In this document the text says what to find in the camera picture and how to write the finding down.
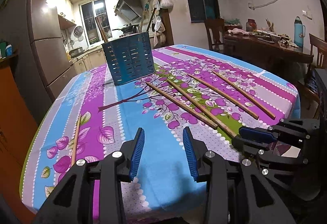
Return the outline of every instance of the green container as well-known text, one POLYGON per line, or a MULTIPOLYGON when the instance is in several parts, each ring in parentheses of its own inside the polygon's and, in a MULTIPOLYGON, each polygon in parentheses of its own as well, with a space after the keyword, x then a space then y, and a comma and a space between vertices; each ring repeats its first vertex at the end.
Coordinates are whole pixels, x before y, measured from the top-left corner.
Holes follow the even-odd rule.
POLYGON ((6 56, 6 42, 1 42, 0 43, 0 52, 1 52, 1 57, 4 58, 6 56))

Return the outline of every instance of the perforated basket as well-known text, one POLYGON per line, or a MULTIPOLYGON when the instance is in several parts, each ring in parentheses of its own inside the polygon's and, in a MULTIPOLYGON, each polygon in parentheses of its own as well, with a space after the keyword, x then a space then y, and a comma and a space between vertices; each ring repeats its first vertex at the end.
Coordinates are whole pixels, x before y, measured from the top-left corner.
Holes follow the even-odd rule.
POLYGON ((117 86, 155 71, 148 32, 112 40, 102 44, 102 48, 117 86))

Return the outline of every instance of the metal bolt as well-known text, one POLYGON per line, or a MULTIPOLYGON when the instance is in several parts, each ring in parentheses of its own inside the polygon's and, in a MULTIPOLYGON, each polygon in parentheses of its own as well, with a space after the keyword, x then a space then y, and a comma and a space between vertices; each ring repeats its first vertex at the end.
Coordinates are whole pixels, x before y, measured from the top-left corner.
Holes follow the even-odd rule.
POLYGON ((78 165, 78 166, 83 166, 84 164, 85 164, 85 160, 78 160, 78 161, 76 161, 76 165, 78 165))
POLYGON ((251 161, 245 159, 245 160, 242 160, 242 164, 243 164, 244 166, 249 166, 249 165, 251 165, 251 161))
POLYGON ((115 152, 113 152, 112 153, 112 156, 114 157, 114 158, 120 158, 121 156, 122 156, 122 152, 120 152, 120 151, 115 151, 115 152))
POLYGON ((207 157, 209 157, 209 158, 213 158, 213 157, 215 156, 215 152, 213 152, 213 151, 207 151, 207 152, 205 153, 205 155, 206 155, 207 157))

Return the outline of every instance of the blue bottle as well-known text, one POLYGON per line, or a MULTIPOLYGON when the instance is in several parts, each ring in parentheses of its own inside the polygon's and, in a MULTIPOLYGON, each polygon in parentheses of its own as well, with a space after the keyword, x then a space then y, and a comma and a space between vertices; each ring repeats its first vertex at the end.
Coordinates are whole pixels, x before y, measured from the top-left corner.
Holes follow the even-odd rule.
POLYGON ((305 26, 302 24, 300 17, 297 16, 294 22, 294 43, 298 45, 300 49, 302 49, 302 52, 303 52, 304 37, 305 37, 305 26))

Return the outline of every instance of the striped tablecloth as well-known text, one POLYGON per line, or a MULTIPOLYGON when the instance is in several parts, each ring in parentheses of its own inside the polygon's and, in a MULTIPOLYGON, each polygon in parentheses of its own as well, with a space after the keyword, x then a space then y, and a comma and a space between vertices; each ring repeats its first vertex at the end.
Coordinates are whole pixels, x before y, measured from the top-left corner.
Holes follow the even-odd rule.
MULTIPOLYGON (((132 183, 122 183, 126 217, 130 223, 154 222, 179 215, 204 201, 205 183, 190 175, 183 147, 183 127, 227 160, 238 161, 239 153, 219 128, 213 130, 153 90, 151 82, 194 108, 170 79, 192 94, 203 107, 237 132, 239 127, 267 128, 292 113, 300 117, 295 87, 258 67, 219 53, 186 45, 153 50, 153 75, 123 86, 114 86, 106 64, 73 78, 51 106, 27 154, 21 178, 22 202, 36 212, 70 167, 76 121, 82 115, 76 159, 101 160, 132 140, 138 127, 145 130, 145 144, 132 183), (223 80, 215 70, 243 87, 276 115, 272 120, 223 80), (228 93, 259 115, 255 120, 243 110, 199 84, 186 73, 201 77, 228 93)), ((99 193, 94 193, 94 219, 99 216, 99 193)))

